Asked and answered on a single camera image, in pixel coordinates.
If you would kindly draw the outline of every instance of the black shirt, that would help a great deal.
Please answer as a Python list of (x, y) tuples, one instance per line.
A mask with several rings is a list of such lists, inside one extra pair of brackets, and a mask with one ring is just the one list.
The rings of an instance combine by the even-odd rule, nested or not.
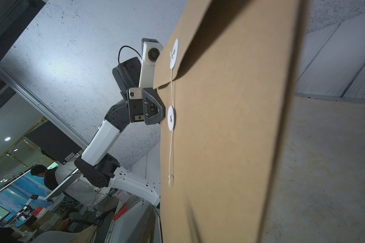
[(57, 170), (58, 167), (55, 167), (55, 168), (52, 168), (52, 169), (48, 169), (46, 171), (46, 175), (45, 175), (45, 178), (44, 178), (44, 183), (45, 183), (45, 186), (47, 188), (49, 188), (50, 190), (54, 190), (56, 187), (58, 187), (58, 182), (57, 182), (57, 179), (56, 179), (56, 170)]

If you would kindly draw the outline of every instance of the black cable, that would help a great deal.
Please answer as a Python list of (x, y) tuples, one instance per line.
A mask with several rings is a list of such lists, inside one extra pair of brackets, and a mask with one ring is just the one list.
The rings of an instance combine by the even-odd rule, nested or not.
[(76, 172), (76, 173), (74, 173), (74, 174), (69, 174), (69, 175), (67, 175), (67, 176), (65, 177), (65, 179), (66, 179), (66, 178), (68, 178), (68, 177), (69, 177), (69, 176), (71, 176), (71, 175), (80, 174), (80, 173), (82, 173), (82, 172)]
[(134, 48), (132, 48), (131, 46), (122, 46), (119, 50), (119, 53), (117, 54), (117, 63), (120, 64), (120, 51), (124, 48), (124, 47), (128, 47), (128, 48), (131, 48), (133, 49), (140, 58), (142, 58), (142, 56), (139, 54), (139, 52), (137, 52)]

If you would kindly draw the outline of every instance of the concrete ceiling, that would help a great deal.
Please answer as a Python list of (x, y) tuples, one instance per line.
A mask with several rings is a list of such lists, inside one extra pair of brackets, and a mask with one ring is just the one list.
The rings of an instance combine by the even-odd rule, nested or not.
[(311, 0), (307, 32), (365, 13), (365, 0)]
[[(123, 45), (141, 50), (143, 37), (166, 44), (184, 0), (49, 0), (3, 58), (35, 95), (90, 141), (122, 99), (112, 76)], [(365, 12), (365, 1), (315, 0), (308, 31)], [(121, 60), (135, 56), (124, 49)], [(130, 124), (110, 153), (129, 168), (160, 141), (159, 125)]]

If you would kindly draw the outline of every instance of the metal frame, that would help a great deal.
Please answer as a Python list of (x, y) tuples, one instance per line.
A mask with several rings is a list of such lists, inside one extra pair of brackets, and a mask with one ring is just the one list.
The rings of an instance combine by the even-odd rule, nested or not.
[(78, 146), (85, 149), (89, 142), (85, 140), (78, 132), (76, 132), (69, 124), (67, 124), (59, 115), (57, 115), (50, 107), (48, 107), (42, 100), (34, 95), (24, 84), (14, 77), (3, 65), (0, 64), (0, 79), (8, 86), (28, 101), (35, 109), (37, 109), (43, 116), (51, 121), (64, 134), (72, 139)]
[(294, 94), (297, 97), (304, 97), (310, 99), (318, 99), (318, 100), (332, 100), (332, 101), (340, 101), (347, 103), (357, 103), (357, 104), (365, 104), (365, 99), (359, 98), (348, 98), (348, 97), (336, 97), (336, 96), (327, 96), (327, 95), (307, 95), (307, 94)]

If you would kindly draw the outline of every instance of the man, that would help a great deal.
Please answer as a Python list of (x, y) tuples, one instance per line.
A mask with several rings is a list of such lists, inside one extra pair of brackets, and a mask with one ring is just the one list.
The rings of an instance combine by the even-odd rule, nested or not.
[[(36, 164), (31, 168), (30, 173), (33, 176), (43, 177), (45, 186), (50, 190), (54, 190), (76, 168), (73, 161), (69, 161), (64, 165), (59, 165), (52, 169), (47, 169), (41, 164)], [(96, 187), (81, 175), (77, 181), (66, 188), (65, 192), (83, 205), (94, 207), (94, 202), (97, 197), (97, 194), (94, 192), (95, 189)], [(116, 197), (107, 197), (107, 199), (97, 205), (96, 208), (100, 212), (107, 212), (116, 208), (118, 202), (119, 200)]]
[(58, 187), (58, 183), (55, 177), (55, 172), (57, 168), (58, 167), (47, 169), (41, 164), (36, 164), (33, 166), (33, 168), (31, 168), (30, 173), (31, 175), (44, 178), (43, 181), (45, 183), (45, 186), (53, 191), (56, 187)]

